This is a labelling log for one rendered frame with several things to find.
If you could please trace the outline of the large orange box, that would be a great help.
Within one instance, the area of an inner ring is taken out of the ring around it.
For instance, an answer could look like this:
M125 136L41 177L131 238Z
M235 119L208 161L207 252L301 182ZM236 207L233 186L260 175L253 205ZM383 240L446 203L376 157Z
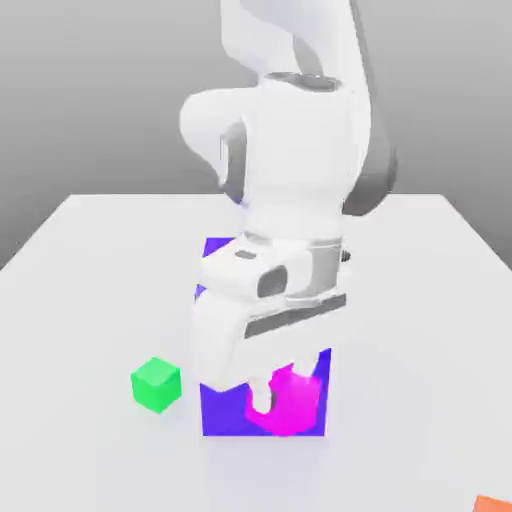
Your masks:
M512 502L479 495L472 512L512 512Z

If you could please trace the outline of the small green cube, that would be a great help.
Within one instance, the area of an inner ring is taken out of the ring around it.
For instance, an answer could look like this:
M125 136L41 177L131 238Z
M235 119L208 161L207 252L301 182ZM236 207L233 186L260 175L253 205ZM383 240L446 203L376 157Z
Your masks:
M133 372L131 384L134 400L158 414L182 396L180 368L158 357Z

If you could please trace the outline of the large blue box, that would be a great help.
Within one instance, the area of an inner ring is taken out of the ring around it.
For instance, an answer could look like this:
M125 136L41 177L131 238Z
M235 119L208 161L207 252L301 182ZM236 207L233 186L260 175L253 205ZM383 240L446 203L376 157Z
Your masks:
M205 290L256 301L282 295L289 305L338 289L342 242L265 239L245 233L205 245L195 302ZM331 370L332 347L317 354L313 375ZM202 432L206 436L272 436L245 418L248 382L225 392L200 384Z

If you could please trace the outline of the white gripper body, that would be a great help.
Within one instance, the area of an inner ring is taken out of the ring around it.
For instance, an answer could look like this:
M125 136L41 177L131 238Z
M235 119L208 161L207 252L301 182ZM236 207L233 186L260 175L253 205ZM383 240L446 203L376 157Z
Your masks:
M192 371L225 392L335 345L326 329L341 317L346 295L333 289L303 304L282 295L246 301L205 290L192 311Z

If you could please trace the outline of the small magenta cube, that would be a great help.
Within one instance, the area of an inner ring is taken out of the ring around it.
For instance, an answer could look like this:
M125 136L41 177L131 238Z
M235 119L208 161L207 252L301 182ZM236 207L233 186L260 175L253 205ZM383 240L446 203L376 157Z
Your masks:
M269 382L271 410L266 414L257 412L249 390L245 418L267 435L323 437L328 396L326 376L323 372L311 377L299 376L292 365L275 371Z

